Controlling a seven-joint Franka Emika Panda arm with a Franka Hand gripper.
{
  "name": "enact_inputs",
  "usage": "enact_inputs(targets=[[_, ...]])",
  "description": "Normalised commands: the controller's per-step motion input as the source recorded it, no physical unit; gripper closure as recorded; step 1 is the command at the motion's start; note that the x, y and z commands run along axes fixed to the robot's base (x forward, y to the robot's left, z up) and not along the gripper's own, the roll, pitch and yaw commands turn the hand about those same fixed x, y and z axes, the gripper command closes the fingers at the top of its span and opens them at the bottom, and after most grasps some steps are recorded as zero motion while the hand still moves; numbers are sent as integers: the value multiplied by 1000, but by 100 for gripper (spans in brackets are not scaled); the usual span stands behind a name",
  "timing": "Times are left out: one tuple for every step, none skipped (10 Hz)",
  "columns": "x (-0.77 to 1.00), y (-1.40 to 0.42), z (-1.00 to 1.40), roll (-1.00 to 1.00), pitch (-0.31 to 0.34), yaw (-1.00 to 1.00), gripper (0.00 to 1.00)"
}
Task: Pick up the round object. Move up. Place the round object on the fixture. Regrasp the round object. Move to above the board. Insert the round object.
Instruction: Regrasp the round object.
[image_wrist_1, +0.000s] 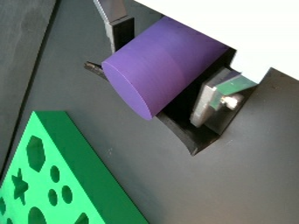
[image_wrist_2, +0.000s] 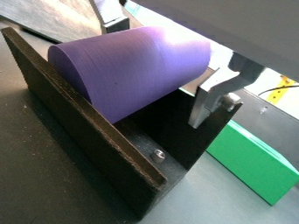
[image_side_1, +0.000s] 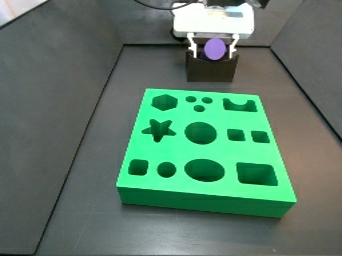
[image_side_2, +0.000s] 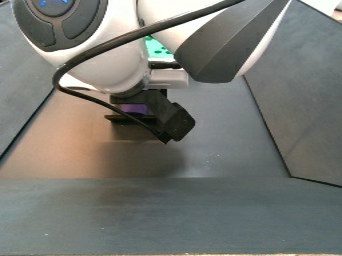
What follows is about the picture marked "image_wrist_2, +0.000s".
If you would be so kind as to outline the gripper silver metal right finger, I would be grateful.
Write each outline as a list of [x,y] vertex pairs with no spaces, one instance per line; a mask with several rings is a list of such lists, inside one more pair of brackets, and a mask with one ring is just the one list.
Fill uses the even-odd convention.
[[228,63],[228,69],[237,72],[237,76],[211,87],[208,91],[197,87],[188,121],[188,124],[195,129],[199,128],[211,113],[216,111],[224,96],[251,85],[257,80],[265,67],[233,52]]

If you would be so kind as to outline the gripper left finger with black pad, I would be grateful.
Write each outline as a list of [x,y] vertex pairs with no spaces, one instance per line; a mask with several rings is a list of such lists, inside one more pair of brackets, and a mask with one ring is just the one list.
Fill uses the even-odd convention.
[[100,23],[101,33],[120,32],[129,29],[129,19],[117,0],[89,0]]

